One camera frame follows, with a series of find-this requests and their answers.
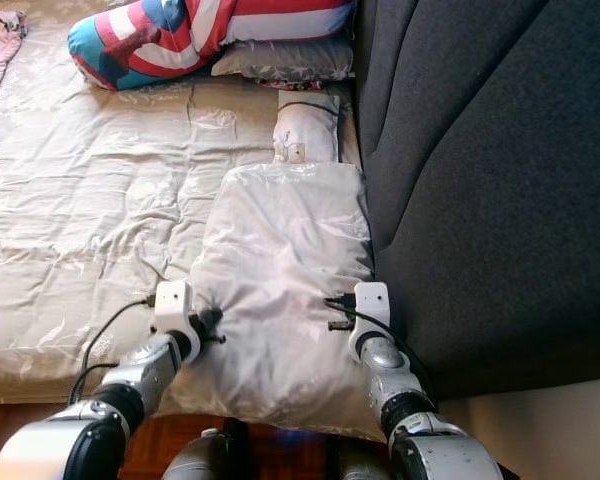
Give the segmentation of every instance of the beige bedsheet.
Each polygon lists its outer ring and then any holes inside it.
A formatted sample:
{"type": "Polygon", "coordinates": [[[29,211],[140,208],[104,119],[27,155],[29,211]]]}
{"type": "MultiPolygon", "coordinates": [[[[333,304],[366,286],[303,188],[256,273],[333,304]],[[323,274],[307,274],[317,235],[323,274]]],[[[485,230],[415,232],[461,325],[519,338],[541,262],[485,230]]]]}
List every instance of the beige bedsheet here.
{"type": "MultiPolygon", "coordinates": [[[[64,400],[107,318],[188,275],[225,172],[273,158],[275,90],[204,76],[86,84],[66,35],[106,6],[0,1],[29,27],[0,87],[0,402],[64,400]]],[[[342,100],[342,160],[357,164],[349,92],[329,93],[342,100]]],[[[115,360],[150,323],[143,307],[124,314],[92,361],[115,360]]]]}

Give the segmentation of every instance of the sofa backrest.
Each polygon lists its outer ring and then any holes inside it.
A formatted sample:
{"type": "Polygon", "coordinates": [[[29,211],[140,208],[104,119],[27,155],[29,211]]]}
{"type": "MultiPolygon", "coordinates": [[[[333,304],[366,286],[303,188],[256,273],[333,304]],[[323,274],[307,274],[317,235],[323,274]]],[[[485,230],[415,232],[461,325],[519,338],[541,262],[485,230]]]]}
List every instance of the sofa backrest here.
{"type": "Polygon", "coordinates": [[[600,1],[361,0],[377,278],[443,397],[600,377],[600,1]]]}

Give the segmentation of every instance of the parquet floor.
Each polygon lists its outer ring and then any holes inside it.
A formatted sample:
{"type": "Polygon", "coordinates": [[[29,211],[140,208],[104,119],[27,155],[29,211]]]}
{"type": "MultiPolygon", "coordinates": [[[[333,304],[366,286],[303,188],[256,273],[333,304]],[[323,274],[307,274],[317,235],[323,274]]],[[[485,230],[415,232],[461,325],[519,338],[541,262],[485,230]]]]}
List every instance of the parquet floor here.
{"type": "MultiPolygon", "coordinates": [[[[0,405],[0,448],[26,423],[59,411],[61,405],[0,405]]],[[[121,480],[160,479],[180,449],[206,428],[222,426],[217,417],[179,415],[153,419],[132,440],[121,480]]],[[[261,480],[322,480],[327,437],[250,425],[261,480]]]]}

